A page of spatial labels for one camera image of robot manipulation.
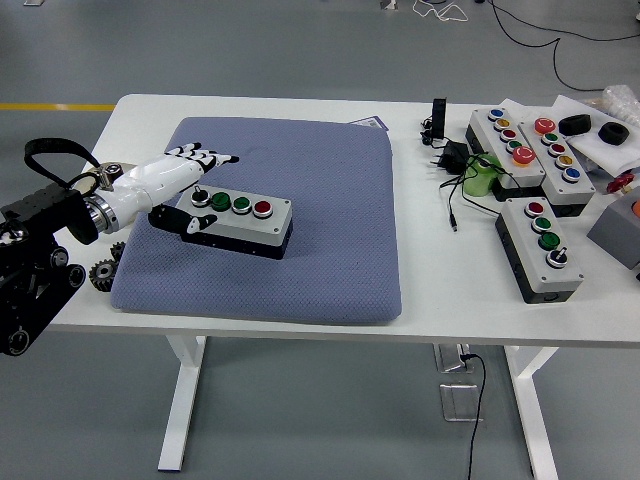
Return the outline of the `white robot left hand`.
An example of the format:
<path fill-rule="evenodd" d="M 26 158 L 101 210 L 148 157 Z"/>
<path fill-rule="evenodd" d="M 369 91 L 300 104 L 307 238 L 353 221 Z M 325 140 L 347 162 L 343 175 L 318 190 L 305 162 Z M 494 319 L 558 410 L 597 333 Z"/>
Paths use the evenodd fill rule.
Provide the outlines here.
<path fill-rule="evenodd" d="M 111 191 L 98 194 L 99 205 L 106 207 L 103 212 L 105 232 L 120 230 L 139 212 L 149 213 L 198 183 L 211 169 L 238 161 L 238 156 L 203 149 L 200 143 L 189 143 L 138 164 L 117 178 Z"/>

